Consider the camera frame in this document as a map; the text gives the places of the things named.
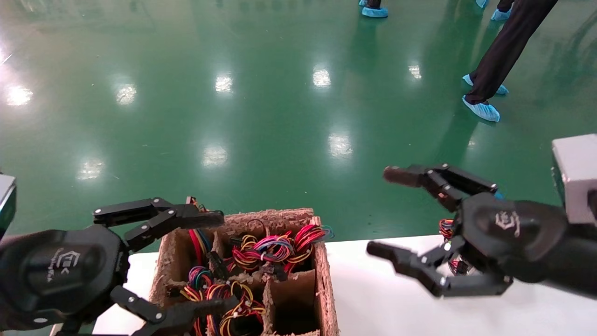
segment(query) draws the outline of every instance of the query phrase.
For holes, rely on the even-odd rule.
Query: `red wire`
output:
[[[195,254],[197,255],[197,263],[201,264],[201,248],[199,247],[199,240],[193,230],[189,230],[190,239],[193,241],[193,246],[195,247]]]

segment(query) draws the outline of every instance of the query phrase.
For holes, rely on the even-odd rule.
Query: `white tabletop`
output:
[[[425,252],[441,236],[382,239]],[[342,336],[396,335],[597,335],[597,301],[520,281],[501,297],[432,297],[415,280],[397,276],[385,260],[367,255],[367,240],[327,243],[338,325]],[[129,260],[124,286],[147,298],[157,253]],[[94,334],[132,334],[143,322],[112,307],[96,322]]]

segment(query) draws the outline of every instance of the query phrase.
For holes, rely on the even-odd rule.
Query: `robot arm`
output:
[[[378,242],[367,247],[369,254],[390,260],[397,273],[419,280],[434,296],[501,295],[513,278],[597,296],[593,224],[571,225],[561,207],[498,199],[496,184],[447,164],[430,169],[388,167],[384,177],[423,187],[456,213],[452,239],[423,255]],[[482,275],[438,273],[436,269],[454,255],[461,255]]]
[[[16,205],[10,201],[16,192],[14,178],[7,186],[11,189],[4,193],[7,201],[0,218],[9,214],[10,221]],[[144,220],[123,239],[109,229]],[[0,277],[0,331],[63,323],[62,335],[78,335],[83,323],[94,321],[115,303],[147,321],[136,332],[139,336],[166,336],[189,330],[198,316],[226,312],[236,305],[213,300],[163,309],[122,287],[131,251],[178,227],[221,225],[221,211],[157,197],[101,207],[94,211],[94,222],[83,230],[48,230],[1,240],[0,269],[11,276]]]

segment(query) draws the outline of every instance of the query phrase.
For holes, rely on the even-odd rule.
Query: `blue wire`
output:
[[[196,229],[197,232],[199,233],[199,235],[201,236],[201,239],[203,239],[203,243],[205,243],[205,248],[207,248],[207,251],[211,251],[211,243],[210,241],[207,239],[207,237],[205,236],[205,234],[203,233],[203,231]]]

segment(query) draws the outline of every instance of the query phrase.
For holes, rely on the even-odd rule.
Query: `blue shoe cover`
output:
[[[491,105],[485,105],[483,103],[471,105],[464,99],[464,97],[466,96],[462,96],[462,101],[466,107],[468,107],[471,111],[473,111],[474,114],[477,115],[477,117],[483,118],[487,121],[493,121],[494,123],[500,121],[500,113],[497,112],[495,107]]]
[[[470,74],[465,75],[462,79],[466,82],[466,84],[473,86],[473,81],[470,80]],[[508,94],[508,93],[510,93],[510,91],[508,91],[508,89],[503,85],[500,85],[500,87],[497,89],[497,92],[496,92],[496,94]]]
[[[479,6],[481,8],[485,8],[485,6],[487,6],[487,2],[489,2],[489,0],[475,0],[475,2],[477,3],[477,6]]]
[[[387,8],[369,8],[363,7],[363,11],[361,12],[364,16],[368,17],[387,17]]]
[[[505,13],[496,10],[495,12],[493,12],[491,19],[493,21],[506,21],[510,17],[510,13],[512,13],[512,8],[510,8],[510,10]]]

